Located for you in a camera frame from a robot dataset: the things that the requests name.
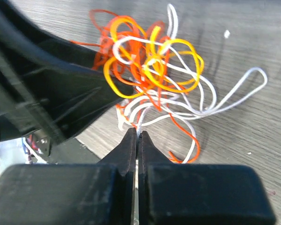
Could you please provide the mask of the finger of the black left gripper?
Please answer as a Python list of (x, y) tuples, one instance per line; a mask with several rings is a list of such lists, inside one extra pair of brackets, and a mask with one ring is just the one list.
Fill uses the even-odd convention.
[(0, 142), (42, 130), (60, 144), (119, 103), (95, 54), (0, 0)]

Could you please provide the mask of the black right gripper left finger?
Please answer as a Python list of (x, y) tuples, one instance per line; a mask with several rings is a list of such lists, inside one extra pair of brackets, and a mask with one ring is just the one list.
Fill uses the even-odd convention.
[(0, 225), (131, 225), (137, 134), (96, 164), (18, 164), (0, 176)]

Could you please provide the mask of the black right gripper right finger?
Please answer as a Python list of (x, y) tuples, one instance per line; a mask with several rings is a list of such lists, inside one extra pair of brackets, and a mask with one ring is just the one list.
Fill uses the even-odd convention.
[(141, 225), (274, 225), (263, 183), (245, 165), (175, 164), (139, 137)]

